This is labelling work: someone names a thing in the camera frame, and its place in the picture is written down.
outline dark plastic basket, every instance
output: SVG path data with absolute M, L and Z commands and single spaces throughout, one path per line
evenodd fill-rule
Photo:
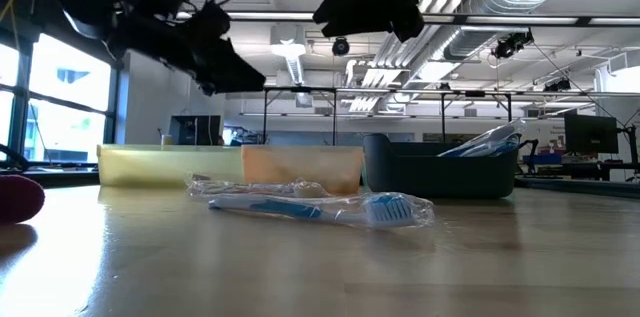
M 437 157 L 445 143 L 391 143 L 364 137 L 366 182 L 373 192 L 422 198 L 503 198 L 513 192 L 518 151 L 498 157 Z

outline yellow plastic bin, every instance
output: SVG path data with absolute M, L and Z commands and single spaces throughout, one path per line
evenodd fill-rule
M 189 173 L 242 183 L 237 147 L 98 146 L 100 184 L 112 187 L 184 187 Z
M 242 146 L 247 183 L 317 182 L 335 195 L 358 193 L 361 147 Z

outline toothbrush head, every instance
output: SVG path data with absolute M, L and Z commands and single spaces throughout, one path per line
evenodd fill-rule
M 364 204 L 369 226 L 373 228 L 421 225 L 414 216 L 415 207 L 403 196 L 382 195 Z

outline toothbrush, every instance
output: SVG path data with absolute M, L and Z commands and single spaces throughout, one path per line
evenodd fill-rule
M 327 212 L 320 205 L 298 203 L 264 195 L 220 195 L 209 202 L 210 209 L 241 210 L 288 216 L 309 221 L 357 224 L 371 228 L 422 225 L 414 217 L 412 204 L 402 196 L 381 195 L 367 198 L 364 213 Z

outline plastic packaging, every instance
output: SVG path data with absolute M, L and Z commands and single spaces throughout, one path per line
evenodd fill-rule
M 215 181 L 193 174 L 187 179 L 187 192 L 194 198 L 209 200 L 218 194 L 262 194 L 270 196 L 320 198 L 330 196 L 319 183 L 298 179 L 294 183 L 234 183 Z
M 518 149 L 520 136 L 527 129 L 523 120 L 516 120 L 492 129 L 471 141 L 441 153 L 440 157 L 495 157 Z
M 367 193 L 316 199 L 261 194 L 219 194 L 210 209 L 236 210 L 374 229 L 425 227 L 435 222 L 433 203 L 402 193 Z

